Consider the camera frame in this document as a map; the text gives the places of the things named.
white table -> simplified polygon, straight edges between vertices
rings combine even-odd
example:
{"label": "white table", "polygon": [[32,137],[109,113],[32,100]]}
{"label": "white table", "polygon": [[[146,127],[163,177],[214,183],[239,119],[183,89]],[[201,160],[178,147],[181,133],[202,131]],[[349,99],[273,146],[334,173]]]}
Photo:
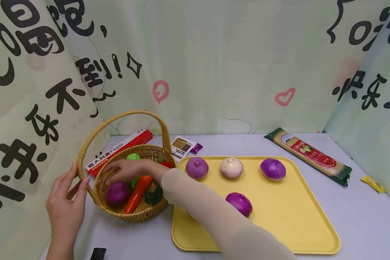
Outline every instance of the white table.
{"label": "white table", "polygon": [[[318,150],[350,166],[348,188],[294,157],[263,134],[184,136],[204,146],[199,156],[284,156],[299,168],[341,239],[336,255],[297,255],[300,260],[390,259],[390,198],[360,181],[365,173],[328,134],[295,134]],[[106,149],[123,140],[112,137]],[[155,136],[150,144],[161,145]],[[184,252],[170,236],[173,206],[151,221],[127,224],[100,210],[87,197],[85,220],[77,237],[75,259],[89,260],[95,247],[107,249],[105,260],[215,260],[219,253]],[[45,260],[47,249],[41,259]]]}

hand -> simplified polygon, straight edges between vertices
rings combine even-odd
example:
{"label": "hand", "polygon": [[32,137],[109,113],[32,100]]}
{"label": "hand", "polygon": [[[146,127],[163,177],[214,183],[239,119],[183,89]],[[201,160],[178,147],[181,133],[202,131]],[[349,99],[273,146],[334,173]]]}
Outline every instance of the hand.
{"label": "hand", "polygon": [[45,205],[51,221],[52,242],[74,244],[84,220],[89,179],[79,181],[69,191],[72,181],[77,177],[77,169],[77,162],[73,162],[69,172],[56,178],[46,200]]}
{"label": "hand", "polygon": [[107,181],[107,186],[112,185],[120,179],[126,178],[127,180],[132,181],[135,177],[144,175],[151,175],[157,183],[160,183],[162,176],[170,170],[168,167],[158,164],[155,161],[140,159],[115,161],[108,165],[103,173],[118,169],[121,170]]}

beige arm sleeve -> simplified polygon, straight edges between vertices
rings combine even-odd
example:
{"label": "beige arm sleeve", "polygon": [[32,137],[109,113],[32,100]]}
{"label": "beige arm sleeve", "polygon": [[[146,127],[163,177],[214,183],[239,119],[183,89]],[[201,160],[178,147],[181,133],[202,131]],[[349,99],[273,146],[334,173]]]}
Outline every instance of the beige arm sleeve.
{"label": "beige arm sleeve", "polygon": [[256,226],[230,203],[178,169],[162,177],[170,204],[184,208],[211,235],[225,260],[296,260],[271,233]]}

small package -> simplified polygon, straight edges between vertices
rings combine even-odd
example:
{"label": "small package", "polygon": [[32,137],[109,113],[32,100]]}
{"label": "small package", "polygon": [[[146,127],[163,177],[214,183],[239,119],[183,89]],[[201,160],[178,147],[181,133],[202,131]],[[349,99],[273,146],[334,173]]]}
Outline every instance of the small package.
{"label": "small package", "polygon": [[352,171],[351,167],[321,153],[301,139],[284,131],[282,128],[276,129],[266,135],[265,138],[271,140],[289,153],[292,153],[342,186],[348,187],[347,180]]}
{"label": "small package", "polygon": [[370,176],[365,176],[361,180],[364,181],[364,183],[367,183],[371,188],[375,189],[379,194],[387,191],[386,188],[376,183]]}
{"label": "small package", "polygon": [[201,150],[202,148],[203,148],[202,145],[200,145],[199,143],[196,143],[194,148],[191,149],[190,153],[197,154],[199,152],[199,150]]}
{"label": "small package", "polygon": [[145,144],[152,140],[152,138],[152,133],[149,130],[142,128],[131,136],[122,140],[110,150],[103,153],[94,161],[90,162],[88,165],[85,166],[85,169],[88,171],[89,174],[96,177],[97,174],[100,172],[102,166],[113,156],[127,148],[134,147],[135,145]]}
{"label": "small package", "polygon": [[192,148],[196,145],[184,137],[177,136],[172,142],[172,155],[175,157],[175,161],[178,163],[182,158],[185,158]]}

snack packet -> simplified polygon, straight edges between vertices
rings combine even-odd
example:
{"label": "snack packet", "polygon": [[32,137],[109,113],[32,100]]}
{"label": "snack packet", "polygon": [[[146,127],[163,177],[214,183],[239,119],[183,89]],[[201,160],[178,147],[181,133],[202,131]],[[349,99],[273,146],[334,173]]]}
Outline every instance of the snack packet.
{"label": "snack packet", "polygon": [[199,150],[201,150],[202,148],[203,148],[202,145],[200,145],[199,143],[196,143],[196,145],[194,146],[194,148],[192,148],[190,153],[197,154],[199,152]]}
{"label": "snack packet", "polygon": [[347,180],[352,171],[351,167],[321,153],[299,138],[284,131],[282,128],[276,129],[266,135],[265,138],[292,153],[294,156],[319,170],[335,182],[344,187],[348,187]]}
{"label": "snack packet", "polygon": [[379,194],[387,191],[386,188],[376,183],[375,180],[373,180],[370,176],[365,176],[361,180],[367,183],[371,188],[375,189]]}

